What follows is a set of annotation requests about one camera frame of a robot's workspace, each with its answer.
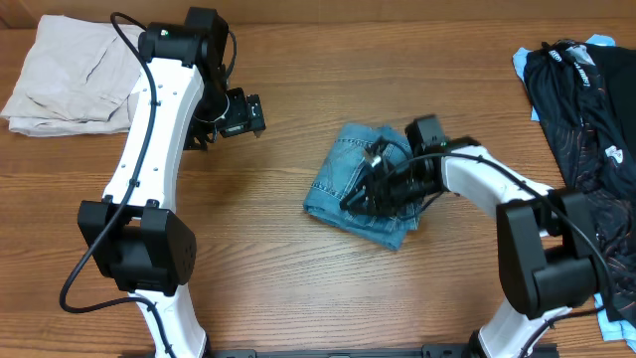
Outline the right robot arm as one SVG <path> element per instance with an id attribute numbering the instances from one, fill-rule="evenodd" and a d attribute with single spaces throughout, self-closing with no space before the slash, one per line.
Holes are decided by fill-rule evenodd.
<path id="1" fill-rule="evenodd" d="M 443 193 L 461 196 L 496 221 L 499 280 L 505 299 L 465 343 L 425 344 L 422 357 L 556 357 L 542 337 L 606 287 L 607 269 L 575 191 L 555 190 L 516 173 L 469 136 L 447 137 L 435 115 L 405 129 L 411 154 L 391 163 L 389 141 L 363 151 L 363 174 L 342 210 L 396 216 Z"/>

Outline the light blue denim jeans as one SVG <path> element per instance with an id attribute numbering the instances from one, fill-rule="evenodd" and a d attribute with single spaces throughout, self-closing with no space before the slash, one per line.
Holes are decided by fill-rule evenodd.
<path id="1" fill-rule="evenodd" d="M 318 220 L 397 251 L 410 231 L 418 228 L 418 206 L 409 204 L 397 216 L 355 215 L 340 208 L 365 172 L 363 151 L 379 138 L 390 144 L 385 156 L 391 164 L 407 159 L 411 149 L 406 138 L 385 125 L 371 128 L 358 123 L 343 126 L 310 186 L 303 203 L 305 212 Z"/>

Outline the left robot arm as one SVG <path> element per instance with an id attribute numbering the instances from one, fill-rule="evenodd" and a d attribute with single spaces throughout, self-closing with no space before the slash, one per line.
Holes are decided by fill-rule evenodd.
<path id="1" fill-rule="evenodd" d="M 148 24 L 128 47 L 141 66 L 138 102 L 101 198 L 79 206 L 83 260 L 140 308 L 156 356 L 208 357 L 210 338 L 188 287 L 196 238 L 176 213 L 178 170 L 187 150 L 263 133 L 262 106 L 230 85 L 237 40 L 214 9 L 193 7 L 180 25 Z"/>

